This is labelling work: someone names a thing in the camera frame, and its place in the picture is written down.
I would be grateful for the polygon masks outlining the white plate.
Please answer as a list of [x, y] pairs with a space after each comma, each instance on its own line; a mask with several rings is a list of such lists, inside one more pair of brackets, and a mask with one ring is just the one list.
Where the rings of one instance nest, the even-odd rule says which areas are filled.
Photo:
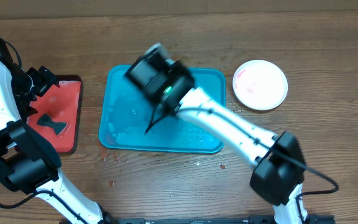
[[273, 110], [288, 94], [288, 81], [283, 71], [266, 60], [250, 60], [234, 73], [232, 87], [236, 98], [257, 111]]

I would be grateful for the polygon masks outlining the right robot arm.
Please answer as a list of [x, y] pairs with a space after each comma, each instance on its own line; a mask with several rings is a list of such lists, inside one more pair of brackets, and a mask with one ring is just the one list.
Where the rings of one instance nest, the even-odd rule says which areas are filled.
[[165, 114], [207, 130], [238, 152], [253, 169], [250, 186], [273, 205], [276, 223], [307, 220], [300, 200], [306, 163], [294, 135], [276, 135], [223, 108], [195, 85], [195, 79], [179, 61], [153, 62], [144, 92]]

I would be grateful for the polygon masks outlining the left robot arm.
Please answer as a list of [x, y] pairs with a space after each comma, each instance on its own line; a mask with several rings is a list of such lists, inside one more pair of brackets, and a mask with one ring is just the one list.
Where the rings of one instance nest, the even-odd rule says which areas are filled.
[[30, 103], [59, 80], [45, 67], [23, 71], [22, 62], [11, 57], [13, 48], [0, 38], [0, 208], [17, 208], [38, 197], [70, 223], [115, 223], [71, 183], [55, 148], [27, 124], [37, 112]]

